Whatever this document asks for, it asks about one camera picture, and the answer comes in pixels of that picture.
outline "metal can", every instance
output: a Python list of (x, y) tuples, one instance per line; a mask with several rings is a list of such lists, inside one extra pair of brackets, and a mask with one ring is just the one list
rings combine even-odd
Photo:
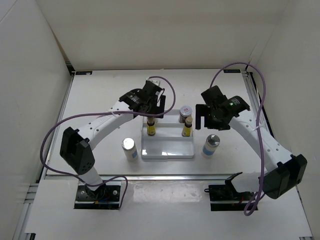
[(125, 138), (121, 146), (128, 161), (133, 162), (139, 157), (135, 141), (132, 138)]
[(182, 106), (180, 108), (179, 123), (184, 124), (186, 122), (186, 118), (191, 117), (191, 115), (192, 115), (192, 108), (190, 106)]
[(201, 155), (205, 158), (211, 158), (219, 145), (220, 138), (214, 134), (209, 135), (205, 140)]

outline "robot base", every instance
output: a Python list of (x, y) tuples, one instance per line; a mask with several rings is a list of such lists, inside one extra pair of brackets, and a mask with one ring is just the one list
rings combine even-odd
[[(211, 211), (243, 211), (246, 204), (254, 195), (253, 192), (241, 192), (237, 196), (231, 194), (226, 185), (209, 185), (209, 188), (204, 190), (209, 193)], [(250, 210), (255, 201), (252, 201), (248, 210)]]
[(120, 185), (106, 185), (106, 197), (97, 201), (87, 194), (84, 185), (78, 185), (74, 209), (117, 210), (120, 203), (120, 190)]

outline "white backdrop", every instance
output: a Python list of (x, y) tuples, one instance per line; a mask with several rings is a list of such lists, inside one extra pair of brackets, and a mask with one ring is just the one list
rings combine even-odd
[(308, 165), (298, 189), (320, 239), (320, 2), (292, 0), (258, 62), (267, 81), (266, 113), (275, 137)]
[(34, 0), (0, 0), (0, 239), (11, 240), (70, 75)]
[(287, 0), (37, 0), (76, 70), (258, 60)]

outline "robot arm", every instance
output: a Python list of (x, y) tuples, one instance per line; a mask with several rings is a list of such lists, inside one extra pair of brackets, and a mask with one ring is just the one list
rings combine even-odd
[[(203, 92), (204, 104), (196, 105), (195, 128), (201, 128), (201, 117), (208, 129), (236, 130), (260, 156), (255, 116), (249, 105), (239, 96), (227, 99), (218, 86)], [(300, 154), (294, 156), (281, 146), (264, 127), (260, 127), (263, 142), (265, 172), (263, 191), (272, 199), (299, 184), (302, 180), (307, 160)], [(225, 181), (236, 195), (242, 192), (256, 192), (259, 188), (260, 173), (236, 173)]]
[[(99, 116), (79, 129), (68, 127), (62, 135), (61, 157), (86, 184), (101, 184), (103, 180), (94, 167), (93, 149), (113, 130), (134, 119), (138, 113), (153, 115), (163, 113), (166, 96), (160, 96), (162, 90), (159, 84), (147, 80), (142, 89), (133, 89), (121, 96), (119, 101), (109, 109), (109, 112), (113, 112), (112, 114)], [(86, 191), (91, 198), (99, 200), (104, 198), (105, 188), (105, 184), (87, 186)]]

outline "white can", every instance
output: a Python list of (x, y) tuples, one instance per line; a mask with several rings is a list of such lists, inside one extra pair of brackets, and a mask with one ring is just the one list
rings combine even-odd
[(209, 135), (203, 145), (201, 155), (207, 159), (211, 158), (220, 144), (220, 138), (217, 135)]
[(133, 162), (139, 157), (135, 141), (132, 138), (125, 138), (121, 146), (128, 161)]

